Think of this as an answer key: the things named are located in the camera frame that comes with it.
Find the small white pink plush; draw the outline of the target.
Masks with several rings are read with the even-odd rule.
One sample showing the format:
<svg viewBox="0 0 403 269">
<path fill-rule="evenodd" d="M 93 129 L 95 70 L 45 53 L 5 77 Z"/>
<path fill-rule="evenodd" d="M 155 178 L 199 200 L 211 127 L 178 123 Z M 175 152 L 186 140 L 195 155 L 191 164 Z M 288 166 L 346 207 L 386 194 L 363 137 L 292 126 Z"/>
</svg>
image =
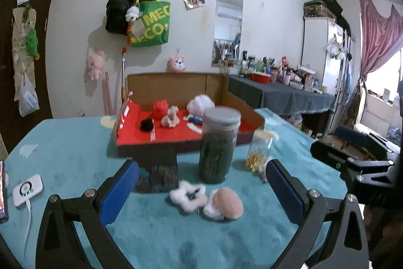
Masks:
<svg viewBox="0 0 403 269">
<path fill-rule="evenodd" d="M 262 163 L 258 168 L 258 175 L 260 176 L 260 179 L 264 183 L 268 182 L 268 180 L 266 178 L 266 166 L 267 166 L 267 164 L 268 164 L 268 160 L 266 160 L 264 163 Z"/>
</svg>

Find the beige powder puff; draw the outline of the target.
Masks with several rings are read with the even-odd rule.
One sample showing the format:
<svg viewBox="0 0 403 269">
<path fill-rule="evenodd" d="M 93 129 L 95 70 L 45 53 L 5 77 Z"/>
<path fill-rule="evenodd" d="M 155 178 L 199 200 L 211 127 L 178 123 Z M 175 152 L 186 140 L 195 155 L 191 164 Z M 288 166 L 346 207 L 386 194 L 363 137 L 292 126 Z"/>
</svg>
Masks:
<svg viewBox="0 0 403 269">
<path fill-rule="evenodd" d="M 241 198 L 231 188 L 223 187 L 213 190 L 203 208 L 203 215 L 213 221 L 236 220 L 244 212 Z"/>
</svg>

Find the white fluffy star clip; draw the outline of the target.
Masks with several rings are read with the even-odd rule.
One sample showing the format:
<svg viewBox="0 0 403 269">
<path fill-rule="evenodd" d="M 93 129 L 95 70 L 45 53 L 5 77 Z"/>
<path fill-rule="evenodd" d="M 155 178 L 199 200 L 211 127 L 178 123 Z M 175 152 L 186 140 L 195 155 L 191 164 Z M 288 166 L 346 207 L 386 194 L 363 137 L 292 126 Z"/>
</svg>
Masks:
<svg viewBox="0 0 403 269">
<path fill-rule="evenodd" d="M 204 207 L 208 202 L 206 187 L 203 184 L 191 184 L 186 180 L 179 181 L 178 187 L 169 193 L 174 205 L 178 205 L 187 213 Z"/>
</svg>

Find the white mesh bath pouf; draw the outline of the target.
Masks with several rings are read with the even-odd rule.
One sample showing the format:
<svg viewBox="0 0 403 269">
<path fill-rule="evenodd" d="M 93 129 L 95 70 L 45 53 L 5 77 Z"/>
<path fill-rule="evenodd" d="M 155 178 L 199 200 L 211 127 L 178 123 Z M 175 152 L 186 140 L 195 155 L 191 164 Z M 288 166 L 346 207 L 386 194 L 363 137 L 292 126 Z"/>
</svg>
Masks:
<svg viewBox="0 0 403 269">
<path fill-rule="evenodd" d="M 208 109 L 215 108 L 215 103 L 211 100 L 208 95 L 201 94 L 194 97 L 186 106 L 186 110 L 189 114 L 203 117 L 204 113 Z"/>
</svg>

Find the red foam net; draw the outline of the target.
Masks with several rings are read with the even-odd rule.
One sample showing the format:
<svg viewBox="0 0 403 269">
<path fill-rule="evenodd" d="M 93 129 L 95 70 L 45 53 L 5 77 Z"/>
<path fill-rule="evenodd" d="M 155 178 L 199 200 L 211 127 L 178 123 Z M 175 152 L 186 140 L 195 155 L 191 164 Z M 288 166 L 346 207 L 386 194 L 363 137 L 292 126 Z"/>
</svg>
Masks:
<svg viewBox="0 0 403 269">
<path fill-rule="evenodd" d="M 152 117 L 154 120 L 161 120 L 167 115 L 170 106 L 166 100 L 158 100 L 153 104 Z"/>
</svg>

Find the white power bank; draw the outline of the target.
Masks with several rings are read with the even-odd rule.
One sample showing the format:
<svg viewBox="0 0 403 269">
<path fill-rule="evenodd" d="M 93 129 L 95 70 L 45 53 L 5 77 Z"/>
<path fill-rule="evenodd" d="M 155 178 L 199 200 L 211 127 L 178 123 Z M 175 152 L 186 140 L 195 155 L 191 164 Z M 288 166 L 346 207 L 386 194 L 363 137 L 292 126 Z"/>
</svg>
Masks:
<svg viewBox="0 0 403 269">
<path fill-rule="evenodd" d="M 27 180 L 13 188 L 12 198 L 15 207 L 20 207 L 31 198 L 43 191 L 43 183 L 39 173 L 29 177 Z"/>
</svg>

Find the jar of gold beads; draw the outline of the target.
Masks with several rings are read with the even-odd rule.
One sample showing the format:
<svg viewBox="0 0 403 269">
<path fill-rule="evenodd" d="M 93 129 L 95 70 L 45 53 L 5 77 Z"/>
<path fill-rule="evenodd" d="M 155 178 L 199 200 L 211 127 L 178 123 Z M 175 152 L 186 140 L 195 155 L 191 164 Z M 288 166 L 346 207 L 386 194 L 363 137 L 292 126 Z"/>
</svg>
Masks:
<svg viewBox="0 0 403 269">
<path fill-rule="evenodd" d="M 264 164 L 269 156 L 273 135 L 266 130 L 256 130 L 253 134 L 249 146 L 245 166 L 251 172 L 259 170 L 260 165 Z"/>
</svg>

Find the jar with grey lid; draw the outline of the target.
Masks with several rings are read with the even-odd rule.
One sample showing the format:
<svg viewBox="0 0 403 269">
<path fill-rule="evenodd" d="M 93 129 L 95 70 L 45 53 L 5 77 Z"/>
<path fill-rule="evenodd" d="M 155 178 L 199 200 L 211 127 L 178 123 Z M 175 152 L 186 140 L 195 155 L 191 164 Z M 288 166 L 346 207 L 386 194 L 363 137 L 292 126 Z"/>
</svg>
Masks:
<svg viewBox="0 0 403 269">
<path fill-rule="evenodd" d="M 241 125 L 241 113 L 216 106 L 204 113 L 198 172 L 207 184 L 220 184 L 229 174 Z"/>
</svg>

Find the small colourful box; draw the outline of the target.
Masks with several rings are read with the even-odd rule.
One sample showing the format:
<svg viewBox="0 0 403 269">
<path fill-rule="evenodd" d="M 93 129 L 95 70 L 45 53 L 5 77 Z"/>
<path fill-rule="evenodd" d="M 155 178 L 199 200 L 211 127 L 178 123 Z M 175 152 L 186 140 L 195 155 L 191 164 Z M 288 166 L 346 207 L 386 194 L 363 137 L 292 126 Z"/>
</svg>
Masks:
<svg viewBox="0 0 403 269">
<path fill-rule="evenodd" d="M 139 166 L 138 193 L 168 193 L 178 187 L 178 162 L 173 149 L 151 150 L 134 157 Z"/>
</svg>

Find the pink curtain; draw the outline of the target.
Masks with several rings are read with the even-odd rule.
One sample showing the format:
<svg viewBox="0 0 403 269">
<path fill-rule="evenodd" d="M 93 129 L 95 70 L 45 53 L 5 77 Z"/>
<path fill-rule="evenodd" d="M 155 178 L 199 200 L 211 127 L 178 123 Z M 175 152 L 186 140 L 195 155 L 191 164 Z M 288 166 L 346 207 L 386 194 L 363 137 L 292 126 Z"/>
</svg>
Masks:
<svg viewBox="0 0 403 269">
<path fill-rule="evenodd" d="M 376 3 L 389 5 L 389 15 L 384 16 Z M 381 68 L 402 48 L 402 13 L 394 3 L 382 0 L 359 0 L 361 8 L 361 73 L 360 78 Z"/>
</svg>

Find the plastic bag on door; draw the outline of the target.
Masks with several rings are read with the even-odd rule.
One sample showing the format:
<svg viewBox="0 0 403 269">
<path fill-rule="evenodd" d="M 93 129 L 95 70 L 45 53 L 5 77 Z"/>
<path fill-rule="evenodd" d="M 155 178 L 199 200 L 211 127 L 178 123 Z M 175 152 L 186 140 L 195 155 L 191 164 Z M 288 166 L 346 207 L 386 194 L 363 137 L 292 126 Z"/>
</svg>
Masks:
<svg viewBox="0 0 403 269">
<path fill-rule="evenodd" d="M 40 109 L 36 90 L 26 74 L 23 74 L 21 79 L 18 109 L 21 117 Z"/>
</svg>

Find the black fuzzy pom-pom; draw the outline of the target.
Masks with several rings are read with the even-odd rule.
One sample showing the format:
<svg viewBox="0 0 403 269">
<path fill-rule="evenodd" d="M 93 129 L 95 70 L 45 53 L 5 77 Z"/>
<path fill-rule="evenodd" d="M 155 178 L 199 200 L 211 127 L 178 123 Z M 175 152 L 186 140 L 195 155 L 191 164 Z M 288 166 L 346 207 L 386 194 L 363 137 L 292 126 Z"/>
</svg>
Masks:
<svg viewBox="0 0 403 269">
<path fill-rule="evenodd" d="M 140 122 L 140 130 L 143 132 L 152 132 L 154 129 L 154 120 L 147 118 Z"/>
</svg>

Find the mop stick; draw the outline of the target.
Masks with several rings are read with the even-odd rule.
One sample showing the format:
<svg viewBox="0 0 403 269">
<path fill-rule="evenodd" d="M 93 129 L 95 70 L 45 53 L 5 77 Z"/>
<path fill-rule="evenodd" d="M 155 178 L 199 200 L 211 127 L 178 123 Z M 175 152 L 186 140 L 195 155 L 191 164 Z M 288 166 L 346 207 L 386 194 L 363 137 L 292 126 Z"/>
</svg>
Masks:
<svg viewBox="0 0 403 269">
<path fill-rule="evenodd" d="M 125 67 L 126 67 L 126 48 L 122 48 L 122 71 L 121 71 L 121 100 L 122 104 L 124 103 L 126 99 L 126 78 L 125 78 Z"/>
</svg>

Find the red-lined cardboard box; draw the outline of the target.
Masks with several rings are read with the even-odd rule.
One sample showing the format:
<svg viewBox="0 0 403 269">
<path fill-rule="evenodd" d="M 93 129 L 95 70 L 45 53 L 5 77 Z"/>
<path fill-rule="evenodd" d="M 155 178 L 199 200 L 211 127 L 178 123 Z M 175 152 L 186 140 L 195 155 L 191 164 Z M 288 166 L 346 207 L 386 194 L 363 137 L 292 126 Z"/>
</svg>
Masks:
<svg viewBox="0 0 403 269">
<path fill-rule="evenodd" d="M 177 153 L 200 149 L 201 126 L 188 127 L 187 104 L 205 94 L 218 106 L 236 109 L 241 113 L 237 145 L 251 142 L 255 130 L 262 128 L 265 119 L 244 100 L 228 91 L 229 79 L 222 74 L 207 73 L 147 73 L 130 74 L 126 78 L 127 99 L 122 104 L 113 137 L 117 155 L 121 158 L 146 156 L 153 149 L 173 149 Z M 154 120 L 154 130 L 144 132 L 141 122 L 153 118 L 153 106 L 158 101 L 177 106 L 180 123 L 174 128 Z"/>
</svg>

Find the pink plush on wall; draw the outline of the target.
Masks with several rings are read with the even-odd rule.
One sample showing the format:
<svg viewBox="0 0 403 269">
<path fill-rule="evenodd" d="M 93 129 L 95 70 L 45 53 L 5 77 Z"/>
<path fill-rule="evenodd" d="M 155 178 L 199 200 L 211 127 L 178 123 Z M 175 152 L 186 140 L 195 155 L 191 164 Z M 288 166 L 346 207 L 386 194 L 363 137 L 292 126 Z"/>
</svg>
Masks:
<svg viewBox="0 0 403 269">
<path fill-rule="evenodd" d="M 99 80 L 105 60 L 105 52 L 103 50 L 96 51 L 87 58 L 87 71 L 90 80 Z"/>
</svg>

